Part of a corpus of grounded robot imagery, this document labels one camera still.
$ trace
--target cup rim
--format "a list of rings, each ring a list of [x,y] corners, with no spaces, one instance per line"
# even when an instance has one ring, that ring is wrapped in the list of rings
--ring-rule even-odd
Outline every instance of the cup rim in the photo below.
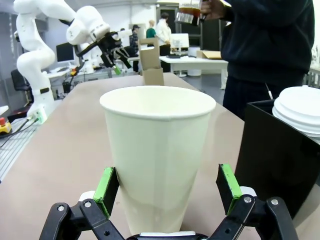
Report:
[[[207,98],[209,100],[209,102],[211,102],[211,104],[208,104],[208,107],[205,110],[199,110],[198,112],[194,112],[194,113],[189,113],[189,114],[157,114],[157,113],[135,113],[135,112],[127,112],[127,111],[123,111],[123,110],[119,110],[119,109],[115,109],[114,107],[110,107],[110,106],[105,106],[105,104],[103,103],[104,99],[106,98],[107,95],[110,94],[115,94],[116,92],[122,92],[122,91],[127,91],[128,89],[137,89],[137,88],[150,88],[150,89],[160,89],[160,88],[170,88],[170,89],[177,89],[179,91],[184,91],[184,92],[192,92],[195,95],[199,95],[202,98]],[[117,88],[115,90],[111,90],[106,92],[105,94],[103,94],[100,97],[100,105],[105,109],[108,110],[112,113],[116,113],[122,116],[129,116],[129,117],[136,117],[139,119],[154,119],[154,120],[162,120],[162,121],[169,121],[172,119],[186,119],[186,118],[196,118],[199,116],[204,116],[206,114],[209,114],[210,112],[212,112],[216,106],[217,106],[217,102],[209,95],[201,92],[201,91],[197,91],[197,90],[192,90],[192,89],[188,89],[188,88],[183,88],[183,87],[176,87],[176,86],[157,86],[157,85],[144,85],[144,86],[128,86],[128,87],[123,87],[123,88]]]

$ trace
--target white shirt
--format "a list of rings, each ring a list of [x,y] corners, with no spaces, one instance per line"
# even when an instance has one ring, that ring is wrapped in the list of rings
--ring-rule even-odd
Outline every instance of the white shirt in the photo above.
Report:
[[[171,29],[167,26],[165,19],[160,19],[155,28],[155,34],[159,39],[159,46],[166,45],[166,41],[170,41]]]

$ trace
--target gray floor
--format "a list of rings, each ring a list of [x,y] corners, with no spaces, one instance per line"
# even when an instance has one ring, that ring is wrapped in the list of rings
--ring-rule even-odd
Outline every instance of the gray floor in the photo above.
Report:
[[[200,77],[186,76],[182,77],[190,85],[194,86],[196,89],[210,95],[214,100],[221,104],[224,100],[225,91],[220,90],[221,87],[221,75],[220,74],[208,74],[202,75]]]

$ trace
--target plaid shirt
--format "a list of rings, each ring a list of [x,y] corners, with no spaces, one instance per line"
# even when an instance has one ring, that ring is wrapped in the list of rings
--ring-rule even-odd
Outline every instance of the plaid shirt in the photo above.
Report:
[[[130,46],[134,48],[135,53],[139,52],[139,47],[138,47],[138,34],[135,32],[132,32],[132,35],[130,36]]]

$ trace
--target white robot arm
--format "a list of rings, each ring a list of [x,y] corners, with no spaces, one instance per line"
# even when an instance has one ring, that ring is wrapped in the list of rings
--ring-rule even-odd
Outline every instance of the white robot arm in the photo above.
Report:
[[[77,46],[91,43],[86,49],[76,51],[78,57],[98,46],[106,67],[115,67],[114,53],[122,57],[123,61],[128,59],[118,33],[110,32],[110,26],[92,6],[84,6],[75,12],[64,0],[15,0],[13,7],[18,13],[16,28],[19,41],[28,51],[17,60],[17,69],[28,80],[34,96],[28,117],[39,118],[44,122],[54,106],[50,80],[42,69],[52,65],[56,56],[38,33],[35,18],[40,13],[59,19],[69,26],[66,39],[70,44]]]

